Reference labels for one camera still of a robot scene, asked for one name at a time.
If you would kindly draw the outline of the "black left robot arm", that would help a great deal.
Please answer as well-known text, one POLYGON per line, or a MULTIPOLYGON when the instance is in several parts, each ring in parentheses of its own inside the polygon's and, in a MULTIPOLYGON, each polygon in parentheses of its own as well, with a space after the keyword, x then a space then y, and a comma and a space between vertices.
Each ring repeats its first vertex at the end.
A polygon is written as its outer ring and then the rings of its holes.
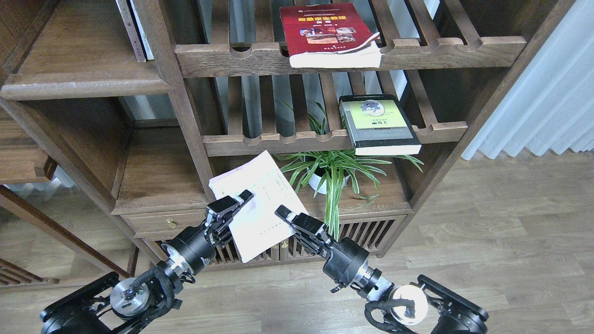
POLYGON ((54 302, 40 315, 43 334, 137 334, 172 309, 184 283, 231 240, 229 224, 254 195, 244 190, 210 203, 199 226, 186 227, 163 244, 169 258, 139 277, 119 280, 114 271, 54 302))

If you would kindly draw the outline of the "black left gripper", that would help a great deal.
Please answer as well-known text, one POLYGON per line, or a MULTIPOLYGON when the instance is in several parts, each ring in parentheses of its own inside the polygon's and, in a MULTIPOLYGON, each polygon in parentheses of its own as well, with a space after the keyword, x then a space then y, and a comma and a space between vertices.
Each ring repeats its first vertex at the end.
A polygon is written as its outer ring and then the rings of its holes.
POLYGON ((206 219, 197 227, 186 227, 174 239, 165 243, 170 255, 184 258, 185 271, 199 273, 214 259, 216 248, 225 247, 231 241, 229 224, 236 213, 254 197, 249 190, 239 195, 217 199, 206 206, 206 219))

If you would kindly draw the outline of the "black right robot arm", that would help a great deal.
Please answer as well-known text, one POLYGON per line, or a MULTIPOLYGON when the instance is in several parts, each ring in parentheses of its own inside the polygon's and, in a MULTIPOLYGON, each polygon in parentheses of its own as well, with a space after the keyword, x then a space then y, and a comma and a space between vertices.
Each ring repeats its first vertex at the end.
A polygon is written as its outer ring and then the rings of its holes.
POLYGON ((417 283, 391 283, 380 270, 369 266, 367 250, 349 238, 335 241, 320 220, 285 206, 278 207, 275 214, 295 229, 295 238, 310 254, 325 259, 323 272, 337 283, 333 292, 350 287, 367 300, 363 312, 375 328, 391 334, 409 334, 410 326, 419 324, 432 306, 439 313, 434 334, 487 332, 485 323, 489 316, 483 308, 433 279, 420 275, 417 283))

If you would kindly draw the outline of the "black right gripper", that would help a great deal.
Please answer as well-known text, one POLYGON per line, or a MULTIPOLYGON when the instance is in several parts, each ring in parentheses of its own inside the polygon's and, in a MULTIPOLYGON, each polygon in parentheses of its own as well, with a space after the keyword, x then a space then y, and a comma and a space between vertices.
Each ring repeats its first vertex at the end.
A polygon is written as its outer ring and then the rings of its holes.
POLYGON ((367 250, 348 238, 335 241, 325 231, 324 222, 305 213, 296 214, 280 205, 274 214, 292 226, 296 231, 294 236, 310 254, 325 258, 323 272, 339 285, 337 289, 362 289, 369 283, 372 270, 368 266, 367 250))

